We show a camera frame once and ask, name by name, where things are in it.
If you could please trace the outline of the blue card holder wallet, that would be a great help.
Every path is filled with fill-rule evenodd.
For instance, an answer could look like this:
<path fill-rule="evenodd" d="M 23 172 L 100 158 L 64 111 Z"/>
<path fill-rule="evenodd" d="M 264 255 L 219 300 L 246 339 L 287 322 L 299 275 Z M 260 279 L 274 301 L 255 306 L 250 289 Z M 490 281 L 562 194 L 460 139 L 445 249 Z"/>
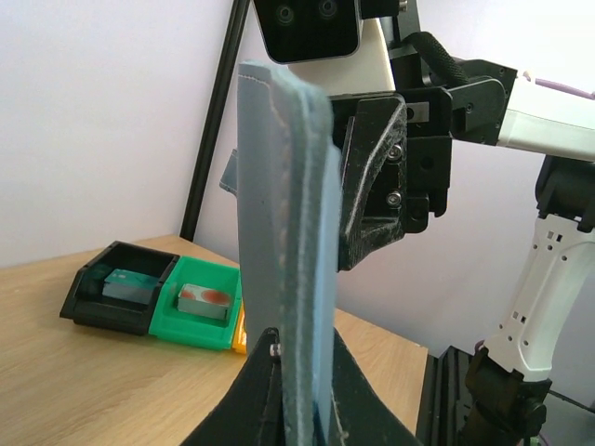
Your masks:
<path fill-rule="evenodd" d="M 220 187 L 237 202 L 245 328 L 278 331 L 284 435 L 330 437 L 340 150 L 327 94 L 287 68 L 238 68 L 237 147 Z"/>

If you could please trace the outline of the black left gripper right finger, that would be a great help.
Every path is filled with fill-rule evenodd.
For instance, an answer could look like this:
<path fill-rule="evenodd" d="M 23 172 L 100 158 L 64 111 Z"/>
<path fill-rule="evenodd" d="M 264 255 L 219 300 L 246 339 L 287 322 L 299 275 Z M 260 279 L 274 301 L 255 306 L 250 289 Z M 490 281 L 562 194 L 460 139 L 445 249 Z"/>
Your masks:
<path fill-rule="evenodd" d="M 373 390 L 338 332 L 334 333 L 328 443 L 352 446 L 420 443 Z"/>

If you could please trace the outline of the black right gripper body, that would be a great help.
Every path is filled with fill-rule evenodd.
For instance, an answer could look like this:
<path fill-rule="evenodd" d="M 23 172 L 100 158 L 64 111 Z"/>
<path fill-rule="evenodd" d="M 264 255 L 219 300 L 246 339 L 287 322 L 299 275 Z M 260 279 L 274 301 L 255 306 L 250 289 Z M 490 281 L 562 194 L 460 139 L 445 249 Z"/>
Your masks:
<path fill-rule="evenodd" d="M 341 148 L 347 117 L 337 113 L 335 100 L 355 95 L 400 95 L 406 107 L 406 137 L 391 149 L 372 188 L 367 216 L 401 212 L 404 233 L 424 231 L 431 218 L 447 209 L 451 182 L 452 139 L 450 95 L 442 88 L 378 92 L 332 97 L 335 143 Z"/>

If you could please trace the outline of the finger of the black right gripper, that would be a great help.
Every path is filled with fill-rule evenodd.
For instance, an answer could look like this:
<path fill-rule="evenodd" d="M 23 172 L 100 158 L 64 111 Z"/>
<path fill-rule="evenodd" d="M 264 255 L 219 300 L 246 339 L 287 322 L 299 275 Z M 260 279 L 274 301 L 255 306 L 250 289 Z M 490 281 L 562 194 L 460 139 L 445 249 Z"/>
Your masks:
<path fill-rule="evenodd" d="M 370 217 L 365 209 L 391 149 L 405 140 L 406 107 L 400 95 L 355 95 L 337 98 L 335 109 L 347 117 L 341 143 L 343 198 L 337 268 L 351 270 L 404 236 L 400 211 Z"/>

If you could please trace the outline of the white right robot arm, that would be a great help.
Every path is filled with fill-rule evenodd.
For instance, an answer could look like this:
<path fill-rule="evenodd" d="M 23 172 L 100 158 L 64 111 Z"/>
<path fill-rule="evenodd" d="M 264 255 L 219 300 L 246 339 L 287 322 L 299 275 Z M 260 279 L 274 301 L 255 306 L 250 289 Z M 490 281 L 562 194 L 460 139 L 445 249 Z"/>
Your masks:
<path fill-rule="evenodd" d="M 421 1 L 452 54 L 594 86 L 590 1 Z M 339 276 L 338 305 L 429 350 L 470 350 L 505 314 L 529 251 L 539 154 L 457 142 L 447 211 Z"/>

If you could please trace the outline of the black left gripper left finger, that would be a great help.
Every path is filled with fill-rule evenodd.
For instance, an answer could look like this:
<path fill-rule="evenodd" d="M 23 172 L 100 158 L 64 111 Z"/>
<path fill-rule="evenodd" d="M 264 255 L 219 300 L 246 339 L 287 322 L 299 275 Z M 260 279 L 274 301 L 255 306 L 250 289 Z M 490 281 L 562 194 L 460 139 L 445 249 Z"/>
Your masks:
<path fill-rule="evenodd" d="M 276 329 L 262 332 L 227 393 L 184 445 L 284 444 L 281 362 L 271 355 L 278 340 Z"/>

